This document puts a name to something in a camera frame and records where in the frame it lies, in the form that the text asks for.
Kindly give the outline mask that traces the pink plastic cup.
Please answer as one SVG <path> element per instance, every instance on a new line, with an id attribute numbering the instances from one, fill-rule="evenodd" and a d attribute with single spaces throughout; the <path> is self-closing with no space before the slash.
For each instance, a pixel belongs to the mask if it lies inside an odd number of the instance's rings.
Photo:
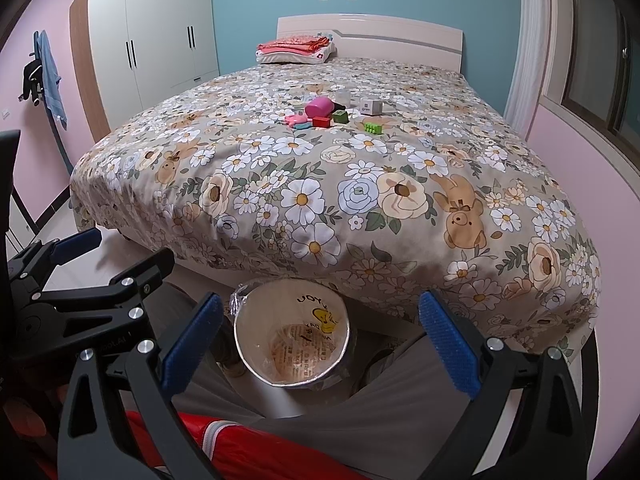
<path id="1" fill-rule="evenodd" d="M 317 96 L 308 102 L 304 112 L 308 118 L 330 117 L 334 111 L 334 103 L 326 96 Z"/>

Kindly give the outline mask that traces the green lego brick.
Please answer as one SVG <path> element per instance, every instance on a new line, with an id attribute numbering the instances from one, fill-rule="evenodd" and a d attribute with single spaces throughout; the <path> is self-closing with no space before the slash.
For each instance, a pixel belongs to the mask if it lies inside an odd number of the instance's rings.
<path id="1" fill-rule="evenodd" d="M 383 133 L 383 126 L 380 124 L 376 124 L 375 122 L 364 122 L 363 129 L 367 133 L 372 133 L 372 134 Z"/>

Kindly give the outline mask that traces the white medicine box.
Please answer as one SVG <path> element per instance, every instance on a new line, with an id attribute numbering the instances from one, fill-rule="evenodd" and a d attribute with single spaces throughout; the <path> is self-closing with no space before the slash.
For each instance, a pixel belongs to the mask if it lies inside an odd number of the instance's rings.
<path id="1" fill-rule="evenodd" d="M 377 99 L 362 99 L 359 109 L 363 115 L 380 116 L 383 114 L 383 102 Z"/>

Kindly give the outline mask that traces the black hanging garment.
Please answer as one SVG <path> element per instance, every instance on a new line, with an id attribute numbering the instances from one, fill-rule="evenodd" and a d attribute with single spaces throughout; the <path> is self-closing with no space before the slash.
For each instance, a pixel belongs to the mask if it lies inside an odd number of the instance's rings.
<path id="1" fill-rule="evenodd" d="M 20 101 L 31 100 L 38 106 L 42 97 L 42 64 L 33 58 L 23 68 L 22 92 L 18 96 Z"/>

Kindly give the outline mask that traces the dark green cube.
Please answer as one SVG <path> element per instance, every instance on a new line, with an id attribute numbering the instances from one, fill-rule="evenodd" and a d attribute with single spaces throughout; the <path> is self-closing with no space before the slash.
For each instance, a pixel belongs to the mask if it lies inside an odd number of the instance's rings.
<path id="1" fill-rule="evenodd" d="M 348 113 L 346 112 L 346 110 L 334 110 L 334 112 L 332 114 L 332 120 L 336 124 L 348 124 L 349 123 L 349 116 L 348 116 Z"/>

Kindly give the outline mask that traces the black coat rack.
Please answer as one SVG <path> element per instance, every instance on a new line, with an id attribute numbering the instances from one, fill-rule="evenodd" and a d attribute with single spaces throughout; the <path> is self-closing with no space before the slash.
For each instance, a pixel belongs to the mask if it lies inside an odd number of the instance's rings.
<path id="1" fill-rule="evenodd" d="M 46 112 L 47 120 L 49 122 L 49 126 L 50 126 L 50 129 L 51 129 L 51 132 L 52 132 L 52 136 L 53 136 L 54 142 L 56 144 L 56 147 L 58 148 L 58 152 L 61 155 L 61 158 L 62 158 L 63 164 L 65 166 L 65 169 L 66 169 L 68 174 L 72 174 L 74 165 L 70 161 L 70 156 L 68 156 L 68 154 L 67 154 L 66 148 L 65 148 L 63 140 L 62 140 L 61 133 L 58 131 L 58 128 L 62 128 L 63 129 L 63 127 L 61 126 L 61 124 L 56 119 L 53 118 L 50 110 L 48 110 L 47 104 L 46 104 L 46 100 L 44 99 L 43 92 L 42 92 L 42 97 L 41 97 L 40 103 L 43 105 L 44 111 Z"/>

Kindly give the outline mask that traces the folded red blanket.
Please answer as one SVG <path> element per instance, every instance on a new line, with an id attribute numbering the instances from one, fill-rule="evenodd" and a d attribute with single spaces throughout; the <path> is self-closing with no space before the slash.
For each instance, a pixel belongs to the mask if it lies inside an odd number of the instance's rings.
<path id="1" fill-rule="evenodd" d="M 329 47 L 332 41 L 327 36 L 291 36 L 258 44 L 256 51 L 260 53 L 296 53 L 312 55 Z"/>

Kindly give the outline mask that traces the black metal rack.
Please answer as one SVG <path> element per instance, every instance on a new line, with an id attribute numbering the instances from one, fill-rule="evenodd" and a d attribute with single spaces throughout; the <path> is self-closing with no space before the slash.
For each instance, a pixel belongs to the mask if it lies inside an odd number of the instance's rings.
<path id="1" fill-rule="evenodd" d="M 1 238 L 6 243 L 6 260 L 24 250 L 37 236 L 39 228 L 29 214 L 14 183 L 14 169 L 21 131 L 0 133 L 0 214 Z"/>

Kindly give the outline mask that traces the white wardrobe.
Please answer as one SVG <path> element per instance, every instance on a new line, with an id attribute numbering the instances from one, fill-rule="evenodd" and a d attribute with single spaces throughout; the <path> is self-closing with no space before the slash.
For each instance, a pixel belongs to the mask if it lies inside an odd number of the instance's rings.
<path id="1" fill-rule="evenodd" d="M 96 141 L 219 74 L 213 0 L 74 0 L 70 48 Z"/>

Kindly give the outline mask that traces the white curtain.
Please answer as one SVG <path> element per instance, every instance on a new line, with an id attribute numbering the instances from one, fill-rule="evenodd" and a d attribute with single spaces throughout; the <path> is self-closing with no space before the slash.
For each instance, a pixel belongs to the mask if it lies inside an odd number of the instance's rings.
<path id="1" fill-rule="evenodd" d="M 518 52 L 503 117 L 525 138 L 533 123 L 542 83 L 550 37 L 551 0 L 521 0 Z"/>

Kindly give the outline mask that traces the clear round pencil sharpener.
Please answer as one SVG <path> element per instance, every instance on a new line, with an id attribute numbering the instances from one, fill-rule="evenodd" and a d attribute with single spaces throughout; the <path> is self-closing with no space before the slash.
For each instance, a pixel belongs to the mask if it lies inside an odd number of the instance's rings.
<path id="1" fill-rule="evenodd" d="M 333 101 L 344 107 L 352 106 L 352 90 L 349 88 L 341 88 L 334 92 Z"/>

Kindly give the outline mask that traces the cream bed headboard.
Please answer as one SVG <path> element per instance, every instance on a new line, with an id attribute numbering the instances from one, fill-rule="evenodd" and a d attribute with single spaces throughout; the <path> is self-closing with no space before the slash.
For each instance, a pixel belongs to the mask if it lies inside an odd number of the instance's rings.
<path id="1" fill-rule="evenodd" d="M 411 18 L 375 14 L 307 14 L 282 16 L 277 36 L 329 35 L 339 58 L 374 58 L 423 64 L 459 73 L 463 32 Z"/>

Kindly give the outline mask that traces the dark window frame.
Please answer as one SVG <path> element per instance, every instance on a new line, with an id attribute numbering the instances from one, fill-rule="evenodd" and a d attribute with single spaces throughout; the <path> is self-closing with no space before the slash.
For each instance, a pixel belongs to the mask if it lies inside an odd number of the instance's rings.
<path id="1" fill-rule="evenodd" d="M 614 0 L 573 0 L 562 105 L 639 162 L 639 43 Z"/>

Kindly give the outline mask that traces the floral bed cover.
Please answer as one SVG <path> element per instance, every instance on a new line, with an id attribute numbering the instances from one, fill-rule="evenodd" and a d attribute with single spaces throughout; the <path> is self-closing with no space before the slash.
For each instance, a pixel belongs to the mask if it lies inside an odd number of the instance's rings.
<path id="1" fill-rule="evenodd" d="M 348 124 L 285 125 L 341 88 Z M 383 114 L 361 114 L 362 99 Z M 576 208 L 451 70 L 334 58 L 213 79 L 99 140 L 70 199 L 79 229 L 168 247 L 228 285 L 304 278 L 407 322 L 434 288 L 530 352 L 576 358 L 599 313 L 602 266 Z"/>

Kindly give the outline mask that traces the red wooden block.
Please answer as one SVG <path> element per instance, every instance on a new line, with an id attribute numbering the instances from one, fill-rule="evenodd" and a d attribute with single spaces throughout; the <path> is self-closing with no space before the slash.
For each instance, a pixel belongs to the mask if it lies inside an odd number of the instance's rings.
<path id="1" fill-rule="evenodd" d="M 331 117 L 316 116 L 311 119 L 312 125 L 317 128 L 330 128 L 331 122 L 332 122 Z"/>

